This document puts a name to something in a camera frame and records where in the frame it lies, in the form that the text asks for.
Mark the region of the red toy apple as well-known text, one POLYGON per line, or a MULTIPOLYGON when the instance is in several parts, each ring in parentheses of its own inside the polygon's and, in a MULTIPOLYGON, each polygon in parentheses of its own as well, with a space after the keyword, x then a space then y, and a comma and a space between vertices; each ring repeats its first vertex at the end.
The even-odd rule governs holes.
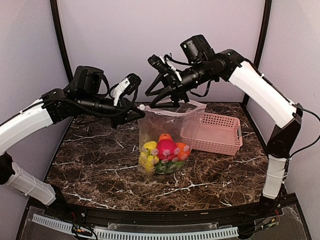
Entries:
POLYGON ((162 139, 157 143, 157 150, 158 150, 158 158, 160 160, 168 159, 171 161, 175 157, 177 157, 177 146, 171 139, 162 139))

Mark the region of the green toy watermelon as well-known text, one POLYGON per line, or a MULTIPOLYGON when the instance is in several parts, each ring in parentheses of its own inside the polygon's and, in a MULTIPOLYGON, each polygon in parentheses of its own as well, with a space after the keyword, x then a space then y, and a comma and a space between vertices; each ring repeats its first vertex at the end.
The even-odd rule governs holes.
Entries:
POLYGON ((160 175, 174 173, 176 171, 181 170, 185 165, 184 161, 168 161, 167 163, 159 162, 154 165, 155 173, 160 175))

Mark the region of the yellow toy banana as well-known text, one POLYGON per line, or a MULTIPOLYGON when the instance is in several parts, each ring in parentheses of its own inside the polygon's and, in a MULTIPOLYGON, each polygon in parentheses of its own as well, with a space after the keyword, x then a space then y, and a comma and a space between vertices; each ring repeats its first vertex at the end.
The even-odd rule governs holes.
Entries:
POLYGON ((140 172, 151 176, 155 173, 155 164, 157 164, 159 160, 160 159, 156 155, 148 155, 145 152, 141 152, 138 160, 138 169, 140 170, 140 172))

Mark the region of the clear zip top bag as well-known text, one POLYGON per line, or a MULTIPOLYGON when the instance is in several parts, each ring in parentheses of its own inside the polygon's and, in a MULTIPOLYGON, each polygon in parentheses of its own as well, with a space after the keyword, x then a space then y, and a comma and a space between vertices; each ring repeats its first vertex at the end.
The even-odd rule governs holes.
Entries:
POLYGON ((166 175, 181 170, 195 144, 207 105, 191 100, 179 107, 138 107, 145 117, 138 120, 138 170, 142 174, 166 175))

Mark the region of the green orange toy mango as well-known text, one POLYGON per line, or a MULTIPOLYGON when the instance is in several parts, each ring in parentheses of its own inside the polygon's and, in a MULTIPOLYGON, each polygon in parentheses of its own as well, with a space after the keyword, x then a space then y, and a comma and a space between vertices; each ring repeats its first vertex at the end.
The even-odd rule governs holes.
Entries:
POLYGON ((168 134, 168 133, 162 133, 159 138, 158 138, 158 141, 162 141, 162 140, 173 140, 171 135, 168 134))

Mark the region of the yellow toy lemon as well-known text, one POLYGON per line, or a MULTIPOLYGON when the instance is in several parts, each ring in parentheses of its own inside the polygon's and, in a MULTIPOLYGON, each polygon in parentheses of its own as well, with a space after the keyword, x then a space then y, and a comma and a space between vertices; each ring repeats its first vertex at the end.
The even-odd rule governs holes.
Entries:
POLYGON ((142 147, 142 152, 149 155, 157 156, 159 150, 157 149, 158 143, 156 141, 148 141, 142 147))

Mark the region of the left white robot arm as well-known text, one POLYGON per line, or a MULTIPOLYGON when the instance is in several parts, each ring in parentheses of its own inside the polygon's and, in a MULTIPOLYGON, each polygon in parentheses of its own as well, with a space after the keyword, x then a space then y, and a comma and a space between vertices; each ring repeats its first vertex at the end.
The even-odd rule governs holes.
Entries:
POLYGON ((0 125, 0 183, 30 196, 60 218, 67 218, 70 206, 63 194, 50 184, 35 178, 18 166, 7 153, 8 149, 31 134, 55 125, 69 117, 80 115, 110 119, 112 128, 141 119, 145 113, 135 106, 134 100, 103 98, 83 92, 71 93, 56 88, 34 101, 0 125))

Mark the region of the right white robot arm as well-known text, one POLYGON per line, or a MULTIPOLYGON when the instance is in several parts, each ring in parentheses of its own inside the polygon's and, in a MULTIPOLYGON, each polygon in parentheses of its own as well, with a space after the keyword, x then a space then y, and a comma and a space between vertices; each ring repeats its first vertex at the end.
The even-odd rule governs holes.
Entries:
POLYGON ((198 86, 223 79, 252 98, 273 119, 275 127, 267 143, 268 168, 262 195, 255 205, 255 213, 266 217, 275 208, 285 177, 286 162, 298 136, 302 123, 300 105, 294 104, 280 93, 253 64, 232 49, 218 53, 203 51, 203 58, 192 60, 190 66, 179 72, 167 56, 152 55, 148 63, 158 71, 158 76, 145 95, 154 99, 152 109, 178 108, 188 103, 188 92, 198 86))

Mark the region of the orange toy fruit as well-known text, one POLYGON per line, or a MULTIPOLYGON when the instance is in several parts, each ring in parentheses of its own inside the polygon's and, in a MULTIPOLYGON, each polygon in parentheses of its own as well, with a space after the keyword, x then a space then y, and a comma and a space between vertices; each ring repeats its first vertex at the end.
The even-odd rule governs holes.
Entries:
POLYGON ((180 152, 177 154, 179 161, 185 161, 190 155, 191 148, 184 142, 176 142, 176 146, 179 148, 180 152))

